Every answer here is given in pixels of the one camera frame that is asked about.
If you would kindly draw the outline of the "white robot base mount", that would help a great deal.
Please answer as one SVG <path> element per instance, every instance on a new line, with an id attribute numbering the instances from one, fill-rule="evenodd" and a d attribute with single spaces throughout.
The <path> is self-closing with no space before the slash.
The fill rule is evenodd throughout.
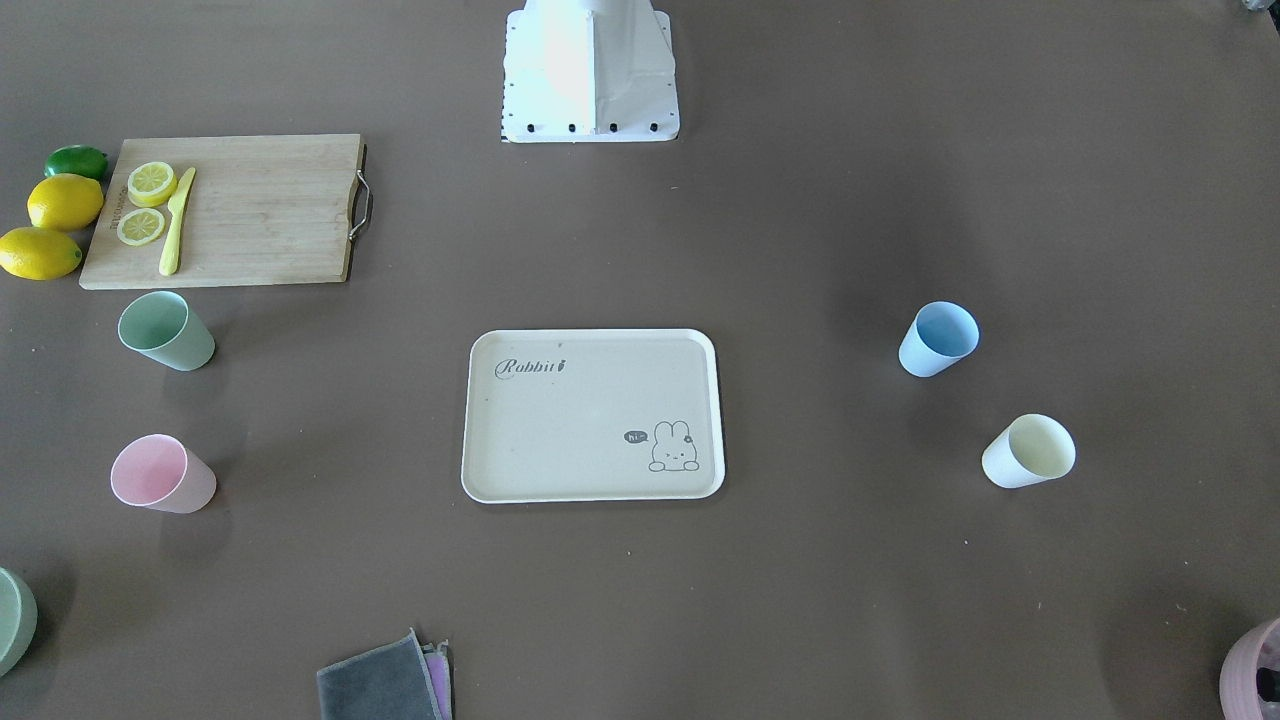
<path id="1" fill-rule="evenodd" d="M 649 1 L 527 1 L 507 15 L 503 67 L 506 142 L 678 137 L 671 19 Z"/>

